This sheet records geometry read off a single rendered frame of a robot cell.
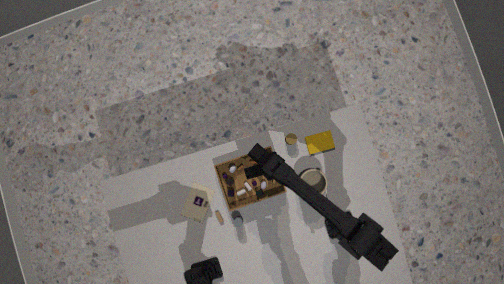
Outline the black round pot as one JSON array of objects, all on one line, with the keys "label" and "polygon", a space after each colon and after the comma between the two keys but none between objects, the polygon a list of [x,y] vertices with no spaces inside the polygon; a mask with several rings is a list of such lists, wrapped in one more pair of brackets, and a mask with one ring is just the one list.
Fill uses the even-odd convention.
[{"label": "black round pot", "polygon": [[[309,172],[310,171],[310,172]],[[318,172],[317,172],[318,171]],[[308,173],[307,173],[308,172]],[[324,176],[322,176],[320,173]],[[306,173],[306,174],[305,174]],[[305,175],[304,175],[305,174]],[[320,168],[308,168],[303,170],[299,175],[301,179],[307,182],[310,186],[323,195],[328,187],[328,180],[326,175],[320,171]],[[303,178],[302,178],[303,177]],[[325,179],[324,179],[325,178]],[[324,188],[325,187],[325,188]],[[323,190],[324,189],[324,190]]]}]

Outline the beige recipe card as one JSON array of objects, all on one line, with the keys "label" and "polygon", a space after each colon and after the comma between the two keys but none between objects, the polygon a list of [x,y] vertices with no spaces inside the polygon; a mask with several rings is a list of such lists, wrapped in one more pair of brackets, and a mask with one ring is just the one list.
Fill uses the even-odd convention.
[{"label": "beige recipe card", "polygon": [[181,215],[203,223],[215,190],[193,182]]}]

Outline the tan rectangular block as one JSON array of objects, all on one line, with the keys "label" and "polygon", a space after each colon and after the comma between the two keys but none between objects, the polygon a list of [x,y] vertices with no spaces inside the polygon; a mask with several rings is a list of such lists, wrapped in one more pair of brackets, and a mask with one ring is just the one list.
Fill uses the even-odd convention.
[{"label": "tan rectangular block", "polygon": [[219,213],[219,211],[215,212],[215,214],[216,214],[218,220],[220,221],[220,223],[224,221],[221,214]]}]

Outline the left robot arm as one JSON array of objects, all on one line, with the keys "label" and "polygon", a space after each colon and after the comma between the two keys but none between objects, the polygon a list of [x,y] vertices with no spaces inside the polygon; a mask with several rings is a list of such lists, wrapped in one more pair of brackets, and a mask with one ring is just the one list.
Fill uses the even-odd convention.
[{"label": "left robot arm", "polygon": [[223,273],[217,257],[194,263],[191,265],[191,269],[184,272],[187,284],[212,284],[214,279],[221,278],[222,275]]}]

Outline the wooden tray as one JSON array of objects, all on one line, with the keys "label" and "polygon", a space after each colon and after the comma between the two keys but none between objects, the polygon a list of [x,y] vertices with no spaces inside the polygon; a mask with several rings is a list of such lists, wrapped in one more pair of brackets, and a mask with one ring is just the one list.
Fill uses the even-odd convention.
[{"label": "wooden tray", "polygon": [[[267,178],[265,178],[263,175],[247,180],[244,168],[258,165],[257,163],[256,164],[250,163],[251,160],[253,160],[253,159],[250,158],[246,154],[246,155],[225,161],[223,163],[214,165],[214,168],[215,168],[215,171],[216,171],[216,174],[217,174],[217,177],[218,177],[218,180],[219,180],[222,192],[224,194],[229,211],[232,211],[232,210],[235,210],[235,209],[238,209],[238,208],[241,208],[241,207],[244,207],[244,206],[247,206],[247,205],[250,205],[250,204],[265,200],[267,198],[270,198],[270,197],[287,192],[285,186],[281,185],[278,182],[276,182],[275,184],[272,184],[273,180],[268,181]],[[236,166],[236,170],[235,170],[235,172],[230,173],[229,168],[232,165]],[[237,168],[241,165],[244,165],[244,167],[238,171]],[[223,178],[224,174],[227,174],[227,176],[228,176],[226,179]],[[228,184],[226,184],[226,182],[228,181],[229,178],[234,180],[234,183],[232,184],[232,186],[229,186]],[[256,186],[252,185],[253,181],[257,182]],[[261,187],[260,187],[260,185],[263,181],[265,181],[267,183],[267,187],[265,189],[261,189]],[[248,191],[247,188],[244,186],[245,182],[247,182],[252,187],[251,191]],[[236,193],[242,189],[245,189],[246,193],[241,196],[237,196]],[[258,191],[260,189],[262,190],[264,195],[261,196],[260,198],[258,198],[256,191]],[[228,197],[228,190],[235,190],[234,197]],[[233,208],[233,209],[231,209],[231,208]]]}]

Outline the grey cylinder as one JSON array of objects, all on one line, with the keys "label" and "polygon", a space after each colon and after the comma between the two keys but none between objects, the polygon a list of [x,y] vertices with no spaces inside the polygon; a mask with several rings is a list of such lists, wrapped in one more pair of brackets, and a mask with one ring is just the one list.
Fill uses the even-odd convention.
[{"label": "grey cylinder", "polygon": [[241,227],[243,225],[243,218],[240,216],[237,216],[236,219],[234,220],[234,225],[236,227]]}]

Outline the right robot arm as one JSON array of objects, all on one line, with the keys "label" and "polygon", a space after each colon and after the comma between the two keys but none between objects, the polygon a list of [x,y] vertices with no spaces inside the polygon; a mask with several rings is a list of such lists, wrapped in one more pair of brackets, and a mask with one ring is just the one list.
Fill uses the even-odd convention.
[{"label": "right robot arm", "polygon": [[381,234],[384,230],[381,225],[364,212],[359,218],[355,218],[351,212],[348,211],[349,215],[341,210],[301,179],[278,154],[269,154],[257,143],[247,155],[258,163],[258,165],[244,168],[247,180],[263,175],[268,180],[272,177],[281,185],[291,189],[326,218],[324,222],[329,237],[338,240],[342,238],[338,244],[357,260],[363,256],[382,272],[389,260],[399,251]]}]

